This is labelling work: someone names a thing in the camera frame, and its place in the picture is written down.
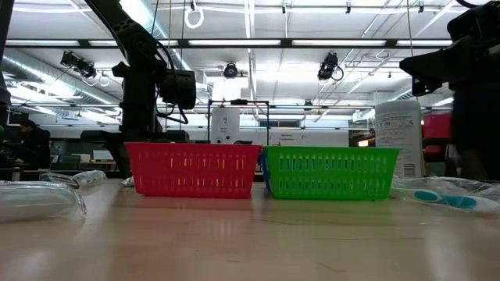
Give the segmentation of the white wipes canister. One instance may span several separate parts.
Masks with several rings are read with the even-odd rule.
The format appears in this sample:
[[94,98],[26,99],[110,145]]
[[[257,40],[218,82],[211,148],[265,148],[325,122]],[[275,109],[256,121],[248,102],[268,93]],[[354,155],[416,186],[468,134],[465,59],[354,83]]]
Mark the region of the white wipes canister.
[[414,100],[387,101],[375,107],[377,148],[399,150],[394,174],[400,179],[423,177],[422,112]]

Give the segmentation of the green plastic basket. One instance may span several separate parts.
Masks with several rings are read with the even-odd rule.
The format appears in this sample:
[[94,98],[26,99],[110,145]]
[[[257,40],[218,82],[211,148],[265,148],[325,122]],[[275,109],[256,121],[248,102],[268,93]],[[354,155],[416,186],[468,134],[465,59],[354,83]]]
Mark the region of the green plastic basket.
[[272,195],[279,199],[388,198],[397,148],[267,146]]

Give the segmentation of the person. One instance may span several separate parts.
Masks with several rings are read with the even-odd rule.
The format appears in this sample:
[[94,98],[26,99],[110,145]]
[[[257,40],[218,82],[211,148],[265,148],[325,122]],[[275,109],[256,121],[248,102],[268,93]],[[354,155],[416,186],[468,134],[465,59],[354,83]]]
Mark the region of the person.
[[455,91],[451,128],[462,176],[500,181],[500,84]]
[[26,163],[30,169],[49,169],[52,163],[50,133],[30,119],[20,122],[20,130],[22,144],[16,160]]

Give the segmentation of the black ceiling light rail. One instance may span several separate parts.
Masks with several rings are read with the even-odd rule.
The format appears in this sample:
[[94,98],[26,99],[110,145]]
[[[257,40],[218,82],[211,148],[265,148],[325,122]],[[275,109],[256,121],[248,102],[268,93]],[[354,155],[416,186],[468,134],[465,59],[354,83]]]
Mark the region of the black ceiling light rail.
[[[435,49],[445,48],[448,39],[397,38],[227,38],[227,39],[161,39],[159,44],[169,48],[326,48],[326,49]],[[8,39],[6,48],[111,49],[138,48],[143,41],[119,44],[106,39]]]

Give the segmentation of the green toothbrush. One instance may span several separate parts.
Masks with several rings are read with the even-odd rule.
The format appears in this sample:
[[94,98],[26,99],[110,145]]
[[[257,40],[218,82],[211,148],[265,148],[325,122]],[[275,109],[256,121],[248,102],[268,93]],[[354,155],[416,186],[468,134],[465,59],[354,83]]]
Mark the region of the green toothbrush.
[[0,222],[86,214],[84,199],[65,183],[0,180]]

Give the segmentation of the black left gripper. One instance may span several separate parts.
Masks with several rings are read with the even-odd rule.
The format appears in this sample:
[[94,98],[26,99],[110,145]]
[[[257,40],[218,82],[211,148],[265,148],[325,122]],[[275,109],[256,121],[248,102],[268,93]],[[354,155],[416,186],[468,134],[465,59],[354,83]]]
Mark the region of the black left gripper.
[[184,130],[163,131],[156,116],[155,95],[139,98],[125,95],[120,103],[123,110],[118,133],[104,130],[84,130],[82,141],[104,142],[123,179],[131,177],[130,157],[124,143],[127,142],[187,142],[189,134]]

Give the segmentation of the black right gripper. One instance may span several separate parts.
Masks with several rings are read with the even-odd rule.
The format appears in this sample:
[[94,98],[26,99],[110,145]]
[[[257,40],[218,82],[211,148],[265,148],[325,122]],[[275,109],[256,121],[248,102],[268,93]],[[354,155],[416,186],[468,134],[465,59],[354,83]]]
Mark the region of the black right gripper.
[[412,77],[412,94],[434,93],[444,84],[452,91],[500,81],[500,40],[463,38],[447,48],[403,59],[399,68]]

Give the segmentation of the blue plastic basket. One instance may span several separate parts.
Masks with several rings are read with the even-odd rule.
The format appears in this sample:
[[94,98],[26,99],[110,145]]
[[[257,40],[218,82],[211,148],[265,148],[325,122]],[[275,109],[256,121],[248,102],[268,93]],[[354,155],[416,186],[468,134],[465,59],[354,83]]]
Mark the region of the blue plastic basket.
[[262,168],[262,177],[263,181],[266,185],[266,191],[269,194],[272,194],[273,191],[271,189],[271,183],[270,183],[270,171],[268,168],[268,162],[267,162],[267,157],[266,157],[266,151],[262,150],[262,153],[260,155],[260,162],[261,162],[261,168]]

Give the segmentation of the red plastic basket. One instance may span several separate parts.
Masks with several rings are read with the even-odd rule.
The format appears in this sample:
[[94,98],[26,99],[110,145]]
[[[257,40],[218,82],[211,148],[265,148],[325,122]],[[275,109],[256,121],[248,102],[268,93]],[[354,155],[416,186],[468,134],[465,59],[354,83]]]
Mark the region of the red plastic basket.
[[263,147],[129,142],[134,188],[149,197],[249,198]]

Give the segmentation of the red storage bin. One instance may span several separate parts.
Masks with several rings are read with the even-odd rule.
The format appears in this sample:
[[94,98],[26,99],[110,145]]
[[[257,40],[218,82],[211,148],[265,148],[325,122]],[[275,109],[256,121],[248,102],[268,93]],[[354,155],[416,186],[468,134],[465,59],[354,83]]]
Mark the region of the red storage bin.
[[424,138],[450,138],[451,136],[451,117],[447,114],[428,114],[423,118],[423,137]]

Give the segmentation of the white wall device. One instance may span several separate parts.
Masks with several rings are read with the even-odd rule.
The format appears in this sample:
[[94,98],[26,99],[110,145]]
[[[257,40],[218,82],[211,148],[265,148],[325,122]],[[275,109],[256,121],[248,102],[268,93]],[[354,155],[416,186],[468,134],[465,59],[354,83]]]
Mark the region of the white wall device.
[[233,144],[239,139],[240,110],[216,108],[212,112],[210,140],[212,144]]

